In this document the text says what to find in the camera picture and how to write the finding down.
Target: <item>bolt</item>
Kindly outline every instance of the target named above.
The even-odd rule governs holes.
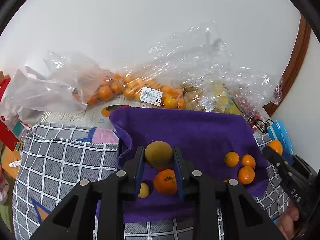
[[[87,186],[89,184],[89,180],[88,179],[81,179],[81,181],[79,182],[79,184],[81,186]]]
[[[238,185],[238,181],[236,179],[229,179],[228,182],[229,182],[229,184],[231,186],[237,186]]]
[[[126,175],[126,172],[125,171],[122,171],[122,170],[120,170],[120,171],[117,171],[117,176],[118,177],[123,177],[123,176],[125,176]]]
[[[195,177],[200,177],[202,175],[202,172],[201,171],[198,171],[198,170],[194,170],[192,172],[192,175],[195,176]]]

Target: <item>wooden trim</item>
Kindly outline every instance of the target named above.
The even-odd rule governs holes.
[[[276,111],[292,87],[306,56],[310,34],[311,27],[301,15],[296,43],[293,47],[290,61],[282,74],[282,99],[278,105],[270,102],[264,106],[269,116]]]

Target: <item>barcode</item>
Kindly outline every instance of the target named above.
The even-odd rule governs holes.
[[[152,93],[147,92],[147,91],[144,91],[144,92],[143,92],[143,95],[144,95],[144,96],[147,96],[147,97],[149,97],[149,98],[151,98]]]

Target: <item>clear plastic bag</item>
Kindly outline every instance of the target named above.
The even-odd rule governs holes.
[[[158,42],[149,51],[153,61],[120,71],[124,95],[139,100],[146,86],[163,92],[165,108],[179,108],[180,102],[180,109],[241,114],[248,119],[268,102],[278,103],[281,77],[232,65],[232,56],[216,33],[210,21]]]
[[[20,116],[23,109],[82,112],[99,92],[97,101],[112,99],[110,87],[104,84],[112,81],[113,73],[101,69],[94,60],[81,54],[60,56],[48,52],[44,62],[50,71],[47,78],[29,67],[25,69],[26,75],[21,70],[15,73],[0,103],[5,118]]]

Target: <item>purple towel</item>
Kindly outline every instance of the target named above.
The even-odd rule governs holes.
[[[185,159],[196,169],[217,180],[237,179],[236,167],[224,163],[227,152],[245,154],[256,160],[255,179],[246,188],[252,196],[262,196],[268,185],[267,161],[262,157],[253,131],[242,116],[198,111],[128,107],[112,112],[110,121],[128,150],[119,156],[118,164],[134,157],[137,146],[147,147],[153,141],[165,141],[180,147]],[[156,169],[145,164],[143,181],[152,185]],[[192,215],[193,204],[178,194],[161,195],[154,190],[147,198],[124,203],[124,222],[144,222]]]

